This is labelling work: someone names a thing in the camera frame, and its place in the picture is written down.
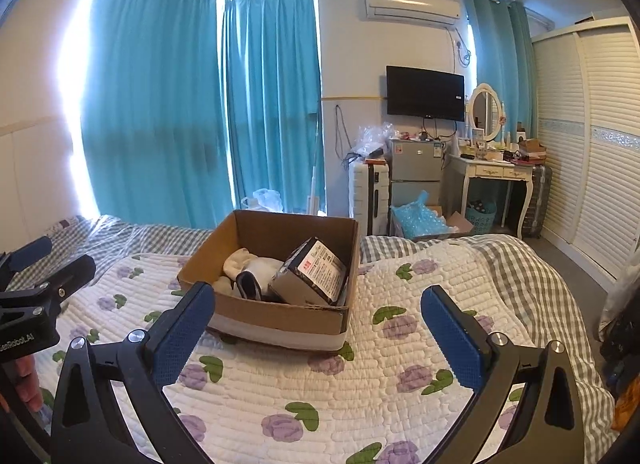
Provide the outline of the person's left hand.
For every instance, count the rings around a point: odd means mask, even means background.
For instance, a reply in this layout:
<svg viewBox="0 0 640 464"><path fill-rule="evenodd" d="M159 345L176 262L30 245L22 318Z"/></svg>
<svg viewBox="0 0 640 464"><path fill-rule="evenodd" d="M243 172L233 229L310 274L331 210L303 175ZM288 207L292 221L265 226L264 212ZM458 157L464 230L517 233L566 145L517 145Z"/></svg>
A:
<svg viewBox="0 0 640 464"><path fill-rule="evenodd" d="M14 387L18 397L32 412L38 412L43 406L43 395L39 386L35 357L29 356L15 360L12 363L15 371Z"/></svg>

